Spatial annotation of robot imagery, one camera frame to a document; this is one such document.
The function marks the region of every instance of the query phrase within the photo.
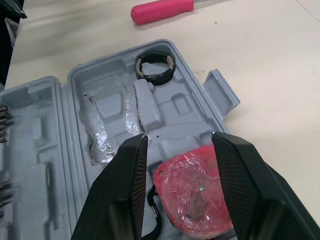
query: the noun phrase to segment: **tool case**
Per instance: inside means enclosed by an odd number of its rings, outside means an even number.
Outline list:
[[[137,80],[135,60],[151,50],[175,58],[163,85]],[[0,239],[70,239],[92,183],[125,139],[148,135],[148,191],[155,166],[210,143],[213,131],[227,132],[224,118],[239,103],[218,70],[201,86],[164,39],[79,65],[63,86],[46,76],[0,92],[14,121],[0,144],[0,184],[10,184],[0,192],[10,195]],[[162,216],[159,239],[181,237]],[[155,225],[145,204],[142,236]]]

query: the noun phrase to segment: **black strap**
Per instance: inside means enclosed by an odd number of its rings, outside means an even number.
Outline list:
[[[148,201],[150,208],[152,208],[152,210],[155,214],[156,226],[152,232],[143,236],[142,240],[156,240],[161,234],[161,229],[162,229],[161,215],[160,215],[160,211],[155,203],[154,196],[158,196],[158,193],[156,193],[155,185],[153,185],[151,190],[149,191],[148,196],[147,196],[147,201]]]

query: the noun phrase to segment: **clear plastic wrap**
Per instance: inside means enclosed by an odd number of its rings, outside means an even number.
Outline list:
[[[8,30],[9,37],[10,37],[11,47],[14,48],[15,43],[16,43],[17,34],[18,34],[19,24],[16,23],[15,21],[12,21],[8,17],[4,18],[4,22],[5,22],[6,29]]]
[[[167,216],[185,235],[210,239],[233,228],[213,145],[162,163],[153,183]]]

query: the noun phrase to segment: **black rubber ring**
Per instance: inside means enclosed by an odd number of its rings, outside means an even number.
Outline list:
[[[146,75],[142,72],[143,63],[165,63],[168,66],[168,70],[160,74]],[[134,70],[138,79],[145,79],[147,82],[152,83],[155,86],[159,86],[169,82],[174,75],[176,69],[176,61],[173,56],[163,51],[149,51],[139,56],[134,64]]]

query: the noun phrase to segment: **red screwdriver handle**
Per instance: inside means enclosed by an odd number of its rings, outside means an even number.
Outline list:
[[[134,6],[131,18],[136,24],[146,24],[194,10],[194,0],[159,0]]]

